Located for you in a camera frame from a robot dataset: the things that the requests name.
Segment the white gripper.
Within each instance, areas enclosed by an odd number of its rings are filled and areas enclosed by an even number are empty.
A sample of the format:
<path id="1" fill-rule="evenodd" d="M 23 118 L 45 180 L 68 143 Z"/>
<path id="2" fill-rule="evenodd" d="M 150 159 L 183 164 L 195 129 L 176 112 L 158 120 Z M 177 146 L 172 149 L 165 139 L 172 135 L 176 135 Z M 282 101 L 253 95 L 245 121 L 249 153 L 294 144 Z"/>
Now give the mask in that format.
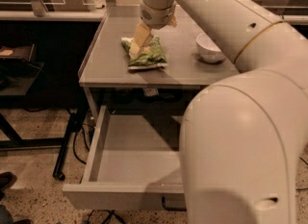
<path id="1" fill-rule="evenodd" d="M 152 40 L 152 29 L 159 30 L 165 26 L 177 26 L 175 9 L 175 3 L 168 8 L 153 9 L 141 0 L 140 18 L 143 22 L 137 25 L 131 41 L 129 55 L 132 59 L 136 59 L 142 48 Z"/>

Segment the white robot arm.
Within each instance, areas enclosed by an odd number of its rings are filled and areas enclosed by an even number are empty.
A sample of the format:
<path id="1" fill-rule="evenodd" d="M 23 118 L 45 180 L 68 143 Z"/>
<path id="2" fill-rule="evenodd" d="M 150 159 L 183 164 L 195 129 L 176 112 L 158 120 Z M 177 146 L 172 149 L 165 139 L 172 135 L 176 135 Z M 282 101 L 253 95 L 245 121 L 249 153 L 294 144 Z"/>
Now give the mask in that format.
<path id="1" fill-rule="evenodd" d="M 308 141 L 306 38 L 251 0 L 141 0 L 153 29 L 182 9 L 239 73 L 201 90 L 180 132 L 190 224 L 295 224 Z"/>

